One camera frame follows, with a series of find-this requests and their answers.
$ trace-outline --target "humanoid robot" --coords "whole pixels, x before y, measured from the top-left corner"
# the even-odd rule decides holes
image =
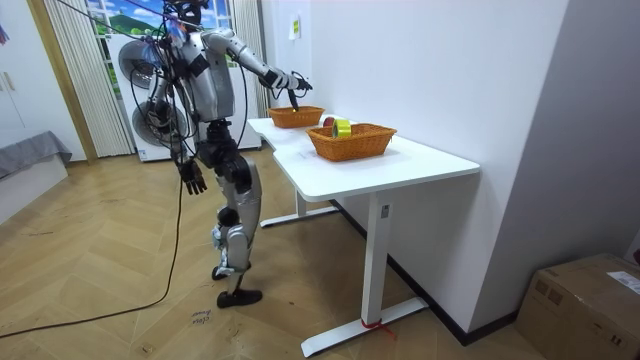
[[[220,264],[213,270],[214,280],[227,278],[227,291],[217,299],[219,308],[249,305],[262,299],[258,290],[240,288],[249,269],[249,255],[260,217],[262,189],[254,162],[238,151],[229,134],[233,115],[234,95],[226,56],[258,76],[269,89],[286,89],[294,109],[298,109],[294,90],[312,87],[301,76],[288,75],[265,64],[253,50],[230,29],[197,31],[201,7],[207,0],[165,1],[165,14],[174,13],[182,21],[179,29],[165,28],[159,40],[148,39],[153,45],[156,70],[149,88],[149,97],[138,111],[148,126],[170,132],[168,147],[189,194],[207,189],[202,173],[189,155],[184,137],[175,126],[174,93],[178,94],[194,128],[207,123],[206,136],[194,131],[194,156],[215,172],[216,180],[226,197],[226,206],[218,211],[218,224],[212,231],[214,245],[221,250]]]

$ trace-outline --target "wooden floor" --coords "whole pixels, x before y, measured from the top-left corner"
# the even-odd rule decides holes
[[[293,213],[271,151],[248,153],[264,191],[262,219]],[[74,166],[69,178],[0,226],[0,334],[143,305],[164,292],[175,239],[171,162],[136,157]],[[0,359],[301,359],[305,338],[359,318],[365,242],[339,214],[259,229],[245,288],[258,304],[219,310],[210,231],[223,197],[184,197],[171,292],[144,311],[0,340]],[[384,305],[413,296],[390,269]],[[316,359],[541,359],[507,327],[463,348],[423,311]]]

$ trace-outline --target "red apple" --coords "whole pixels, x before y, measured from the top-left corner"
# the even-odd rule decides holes
[[[323,127],[332,127],[333,126],[333,121],[335,119],[333,118],[333,116],[328,116],[326,119],[324,119],[324,122],[322,123]]]

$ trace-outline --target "wicker basket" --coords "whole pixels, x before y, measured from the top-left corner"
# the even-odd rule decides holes
[[[323,112],[323,108],[315,106],[300,106],[298,111],[291,107],[269,109],[273,124],[280,128],[316,126]]]
[[[397,130],[373,124],[351,126],[351,136],[334,138],[331,127],[308,129],[316,152],[331,161],[361,159],[384,154]]]

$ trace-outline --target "sticker on wall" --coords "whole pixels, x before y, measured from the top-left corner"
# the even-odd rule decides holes
[[[2,25],[0,25],[0,45],[4,45],[9,40],[9,35],[4,31]]]
[[[293,15],[289,26],[289,40],[300,39],[300,15]]]

